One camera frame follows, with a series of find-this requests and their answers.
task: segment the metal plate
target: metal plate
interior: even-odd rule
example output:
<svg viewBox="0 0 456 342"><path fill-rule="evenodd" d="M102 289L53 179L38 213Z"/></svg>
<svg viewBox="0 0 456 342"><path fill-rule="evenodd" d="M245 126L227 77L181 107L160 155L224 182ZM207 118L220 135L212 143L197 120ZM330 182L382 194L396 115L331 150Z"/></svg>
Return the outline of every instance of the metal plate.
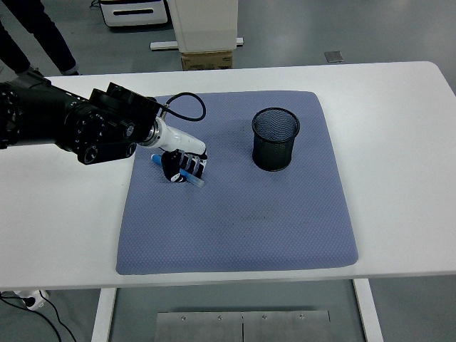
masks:
<svg viewBox="0 0 456 342"><path fill-rule="evenodd" d="M155 342L330 342L327 311L159 313Z"/></svg>
<svg viewBox="0 0 456 342"><path fill-rule="evenodd" d="M327 311L244 312L244 342L332 340Z"/></svg>
<svg viewBox="0 0 456 342"><path fill-rule="evenodd" d="M342 57L342 53L340 51L328 51L325 52L325 57L328 63L341 63L345 62L345 59Z"/></svg>
<svg viewBox="0 0 456 342"><path fill-rule="evenodd" d="M159 313L155 342L242 342L242 312Z"/></svg>

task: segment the person's leg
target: person's leg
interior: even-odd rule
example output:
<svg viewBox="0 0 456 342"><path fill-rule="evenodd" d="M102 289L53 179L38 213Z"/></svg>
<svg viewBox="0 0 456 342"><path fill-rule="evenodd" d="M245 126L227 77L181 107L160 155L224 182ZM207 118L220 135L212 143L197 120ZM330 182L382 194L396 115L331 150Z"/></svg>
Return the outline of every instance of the person's leg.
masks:
<svg viewBox="0 0 456 342"><path fill-rule="evenodd" d="M39 0L2 0L22 26L32 33L49 58L64 75L78 70L78 65L60 31Z"/></svg>
<svg viewBox="0 0 456 342"><path fill-rule="evenodd" d="M17 46L0 22L0 59L15 73L23 73L31 66L24 52Z"/></svg>

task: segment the blue mat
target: blue mat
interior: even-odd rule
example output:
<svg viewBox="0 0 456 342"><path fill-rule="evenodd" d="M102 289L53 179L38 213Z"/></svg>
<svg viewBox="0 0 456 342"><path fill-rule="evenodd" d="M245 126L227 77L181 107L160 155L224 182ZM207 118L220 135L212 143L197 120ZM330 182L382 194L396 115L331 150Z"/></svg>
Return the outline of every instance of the blue mat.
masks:
<svg viewBox="0 0 456 342"><path fill-rule="evenodd" d="M198 123L167 124L203 140L206 185L169 183L137 149L118 245L119 274L320 269L358 259L326 121L313 93L262 91L201 95ZM158 98L164 103L167 98ZM283 107L299 118L290 165L278 172L252 161L252 118ZM196 101L171 109L198 116Z"/></svg>

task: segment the white machine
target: white machine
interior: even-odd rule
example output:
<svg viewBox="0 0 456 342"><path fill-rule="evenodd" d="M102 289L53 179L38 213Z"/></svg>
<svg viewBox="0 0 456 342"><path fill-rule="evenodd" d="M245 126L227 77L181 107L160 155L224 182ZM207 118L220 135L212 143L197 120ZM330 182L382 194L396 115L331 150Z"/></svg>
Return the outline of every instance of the white machine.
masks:
<svg viewBox="0 0 456 342"><path fill-rule="evenodd" d="M165 0L100 0L100 8L109 27L168 22Z"/></svg>

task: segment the black mesh pen holder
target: black mesh pen holder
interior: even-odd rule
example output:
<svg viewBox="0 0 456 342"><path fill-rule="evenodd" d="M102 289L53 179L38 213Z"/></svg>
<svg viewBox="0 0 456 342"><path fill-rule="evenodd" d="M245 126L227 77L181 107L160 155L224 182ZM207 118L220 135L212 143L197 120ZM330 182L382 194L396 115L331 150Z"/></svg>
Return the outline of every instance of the black mesh pen holder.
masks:
<svg viewBox="0 0 456 342"><path fill-rule="evenodd" d="M253 118L256 166L266 171L280 171L291 162L294 138L299 132L298 118L283 108L260 110Z"/></svg>

